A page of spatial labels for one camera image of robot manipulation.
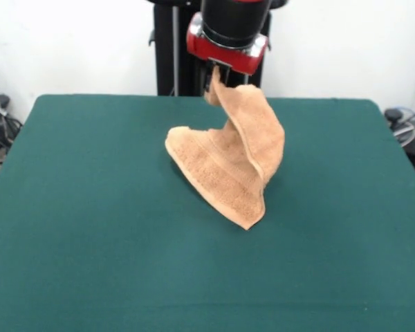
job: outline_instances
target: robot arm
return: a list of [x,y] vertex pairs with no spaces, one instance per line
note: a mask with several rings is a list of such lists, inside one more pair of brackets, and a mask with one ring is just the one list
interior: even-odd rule
[[230,70],[253,75],[268,46],[260,30],[272,2],[202,0],[187,30],[188,52],[220,66],[225,84]]

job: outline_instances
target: green felt surface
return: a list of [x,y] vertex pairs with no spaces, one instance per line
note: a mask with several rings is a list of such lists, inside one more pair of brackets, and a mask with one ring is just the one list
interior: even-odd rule
[[270,100],[285,156],[246,232],[167,155],[196,98],[44,96],[0,173],[0,332],[415,331],[415,173],[364,100]]

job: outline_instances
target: towel fold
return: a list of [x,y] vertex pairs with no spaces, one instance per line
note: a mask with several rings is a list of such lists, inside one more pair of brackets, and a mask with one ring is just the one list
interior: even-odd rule
[[218,67],[205,99],[224,108],[224,127],[174,127],[165,141],[167,152],[213,208],[249,230],[266,211],[264,188],[282,161],[283,127],[261,89],[224,86]]

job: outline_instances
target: tan towel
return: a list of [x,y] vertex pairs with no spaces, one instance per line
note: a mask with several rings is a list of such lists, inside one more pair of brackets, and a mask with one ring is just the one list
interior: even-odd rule
[[224,108],[224,128],[172,128],[166,149],[212,207],[248,230],[266,211],[263,190],[282,161],[284,130],[260,89],[225,87],[218,67],[205,99]]

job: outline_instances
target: black metal stand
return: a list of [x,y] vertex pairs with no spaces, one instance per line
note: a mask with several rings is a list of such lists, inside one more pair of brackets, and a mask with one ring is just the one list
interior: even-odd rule
[[[199,8],[194,6],[154,6],[154,41],[156,48],[156,75],[158,95],[200,96],[204,94],[206,63],[187,52],[187,27]],[[269,37],[269,13],[261,33]],[[228,85],[243,83],[261,86],[264,59],[251,76],[231,71]]]

